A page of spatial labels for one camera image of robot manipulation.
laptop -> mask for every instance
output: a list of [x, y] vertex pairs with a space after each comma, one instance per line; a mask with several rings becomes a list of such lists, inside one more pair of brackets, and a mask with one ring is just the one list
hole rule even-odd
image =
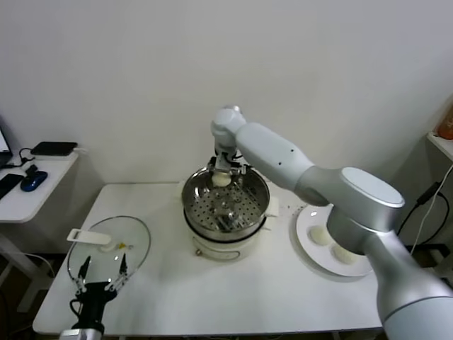
[[0, 168], [13, 158], [13, 152], [6, 141], [5, 135], [0, 128]]

white dough ball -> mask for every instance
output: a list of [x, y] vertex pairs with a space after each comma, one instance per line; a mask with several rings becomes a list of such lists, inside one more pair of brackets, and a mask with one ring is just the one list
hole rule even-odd
[[332, 237], [328, 233], [327, 228], [322, 225], [311, 227], [309, 230], [309, 238], [319, 246], [327, 246], [332, 242]]
[[212, 184], [221, 188], [231, 183], [231, 175], [225, 172], [215, 171], [212, 175]]
[[358, 255], [351, 253], [350, 251], [344, 249], [343, 247], [335, 244], [332, 247], [333, 255], [344, 264], [354, 264], [358, 260]]

black power bank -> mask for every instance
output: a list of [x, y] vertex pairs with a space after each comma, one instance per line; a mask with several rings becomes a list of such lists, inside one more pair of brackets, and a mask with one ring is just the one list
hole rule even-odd
[[73, 142], [41, 142], [30, 153], [34, 156], [67, 156], [75, 147], [77, 143]]
[[9, 193], [15, 186], [23, 180], [22, 175], [7, 174], [0, 179], [0, 199]]

shelf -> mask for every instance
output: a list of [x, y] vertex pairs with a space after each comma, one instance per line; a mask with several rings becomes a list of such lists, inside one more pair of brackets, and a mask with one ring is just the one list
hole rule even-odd
[[437, 137], [433, 132], [428, 133], [428, 139], [444, 153], [445, 156], [453, 161], [453, 140], [444, 140], [441, 137]]

stainless steel steamer basket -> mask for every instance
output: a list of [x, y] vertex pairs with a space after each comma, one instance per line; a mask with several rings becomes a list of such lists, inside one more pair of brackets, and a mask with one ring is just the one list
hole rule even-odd
[[265, 221], [269, 188], [252, 169], [231, 176], [231, 183], [214, 187], [208, 168], [195, 172], [183, 188], [183, 207], [189, 226], [211, 242], [232, 243], [255, 234]]

